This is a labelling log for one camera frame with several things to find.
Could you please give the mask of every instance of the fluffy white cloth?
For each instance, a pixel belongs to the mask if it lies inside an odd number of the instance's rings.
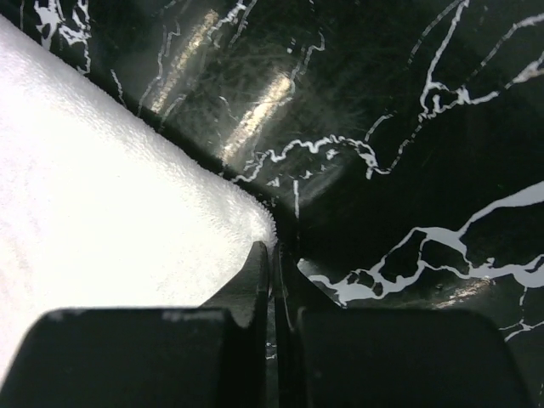
[[[196,306],[270,214],[0,16],[0,384],[61,307]]]

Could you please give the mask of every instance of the black plastic piece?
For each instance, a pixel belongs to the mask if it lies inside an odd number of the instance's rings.
[[[303,311],[307,407],[533,406],[498,330],[464,311]]]
[[[256,243],[240,274],[208,302],[223,309],[44,315],[20,347],[0,407],[258,406],[264,390],[267,258],[265,246]],[[244,277],[251,287],[242,294]],[[232,306],[243,327],[232,319]]]
[[[533,406],[488,320],[342,310],[282,247],[272,270],[280,408]],[[270,275],[256,243],[201,309],[46,314],[20,348],[0,407],[264,406]]]

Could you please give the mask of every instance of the black marble surface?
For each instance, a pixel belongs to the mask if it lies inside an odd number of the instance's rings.
[[[544,402],[542,1],[0,0],[0,13],[266,202],[338,303],[478,310]]]

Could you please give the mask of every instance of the glossy black surface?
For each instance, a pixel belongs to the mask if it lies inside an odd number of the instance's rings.
[[[544,401],[542,1],[0,0],[0,12],[265,201],[338,303],[478,310]]]

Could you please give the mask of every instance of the white fabric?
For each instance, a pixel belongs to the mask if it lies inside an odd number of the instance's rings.
[[[0,17],[0,384],[60,307],[196,306],[269,213]]]

